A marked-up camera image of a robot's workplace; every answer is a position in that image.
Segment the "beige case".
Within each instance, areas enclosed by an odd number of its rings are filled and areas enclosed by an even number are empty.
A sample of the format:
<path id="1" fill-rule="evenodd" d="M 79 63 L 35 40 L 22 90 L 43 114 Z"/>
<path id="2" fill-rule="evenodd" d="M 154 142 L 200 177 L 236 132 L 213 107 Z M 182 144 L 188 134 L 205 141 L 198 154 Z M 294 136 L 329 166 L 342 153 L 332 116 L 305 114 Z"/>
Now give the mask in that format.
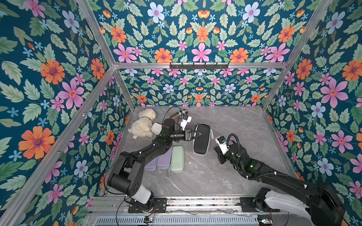
<path id="1" fill-rule="evenodd" d="M 197 155 L 205 155 L 209 148 L 211 127 L 205 123 L 196 125 L 195 130 L 202 133 L 202 136 L 196 138 L 193 142 L 193 151 Z"/>

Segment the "mint green zippered case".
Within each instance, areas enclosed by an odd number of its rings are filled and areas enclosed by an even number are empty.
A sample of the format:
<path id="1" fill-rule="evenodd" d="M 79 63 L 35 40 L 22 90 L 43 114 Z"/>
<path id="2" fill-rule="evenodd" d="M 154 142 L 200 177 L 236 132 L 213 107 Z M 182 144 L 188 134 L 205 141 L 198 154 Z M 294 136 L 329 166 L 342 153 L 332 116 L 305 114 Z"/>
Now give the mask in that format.
<path id="1" fill-rule="evenodd" d="M 172 149 L 170 171 L 180 173 L 184 169 L 184 147 L 174 146 Z"/>

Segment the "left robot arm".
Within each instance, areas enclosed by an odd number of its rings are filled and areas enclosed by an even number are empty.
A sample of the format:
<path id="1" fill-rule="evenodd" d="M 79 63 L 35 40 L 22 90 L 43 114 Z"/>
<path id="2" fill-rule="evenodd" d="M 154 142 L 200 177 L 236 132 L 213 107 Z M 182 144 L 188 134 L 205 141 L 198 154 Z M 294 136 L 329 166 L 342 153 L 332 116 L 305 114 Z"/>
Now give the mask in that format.
<path id="1" fill-rule="evenodd" d="M 175 141 L 192 141 L 201 132 L 193 129 L 176 129 L 175 120 L 164 120 L 161 132 L 152 143 L 132 153 L 122 152 L 107 173 L 106 185 L 145 205 L 151 201 L 152 192 L 142 185 L 145 166 L 166 153 Z"/>

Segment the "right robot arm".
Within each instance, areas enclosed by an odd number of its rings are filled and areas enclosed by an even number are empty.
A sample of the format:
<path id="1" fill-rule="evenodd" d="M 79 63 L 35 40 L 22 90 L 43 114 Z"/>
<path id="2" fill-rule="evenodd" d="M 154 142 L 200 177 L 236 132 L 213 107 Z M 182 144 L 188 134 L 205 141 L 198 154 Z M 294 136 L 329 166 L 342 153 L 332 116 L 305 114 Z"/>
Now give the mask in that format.
<path id="1" fill-rule="evenodd" d="M 315 185 L 281 173 L 265 163 L 250 158 L 238 140 L 229 144 L 229 138 L 216 138 L 220 164 L 229 162 L 240 176 L 269 184 L 282 193 L 261 188 L 254 197 L 254 206 L 259 211 L 277 209 L 305 217 L 315 226 L 341 226 L 344 223 L 345 207 L 335 190 L 325 184 Z"/>

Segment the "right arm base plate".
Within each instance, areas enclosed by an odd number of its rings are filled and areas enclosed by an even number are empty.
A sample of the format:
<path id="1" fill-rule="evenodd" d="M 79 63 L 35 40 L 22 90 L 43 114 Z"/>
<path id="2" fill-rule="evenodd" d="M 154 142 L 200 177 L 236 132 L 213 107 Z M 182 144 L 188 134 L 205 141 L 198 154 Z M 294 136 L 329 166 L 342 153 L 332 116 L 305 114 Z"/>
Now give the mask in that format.
<path id="1" fill-rule="evenodd" d="M 239 199 L 239 206 L 243 212 L 280 212 L 280 210 L 271 209 L 263 201 L 256 201 L 254 197 L 241 197 Z"/>

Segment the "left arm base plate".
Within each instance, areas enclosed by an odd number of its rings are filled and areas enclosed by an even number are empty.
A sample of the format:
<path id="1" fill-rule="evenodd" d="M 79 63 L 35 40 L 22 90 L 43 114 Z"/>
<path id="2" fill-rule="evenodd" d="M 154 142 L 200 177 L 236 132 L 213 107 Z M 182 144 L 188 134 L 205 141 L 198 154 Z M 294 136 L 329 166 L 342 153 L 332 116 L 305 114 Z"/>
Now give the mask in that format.
<path id="1" fill-rule="evenodd" d="M 146 204 L 131 199 L 128 213 L 165 213 L 167 207 L 167 198 L 151 198 Z"/>

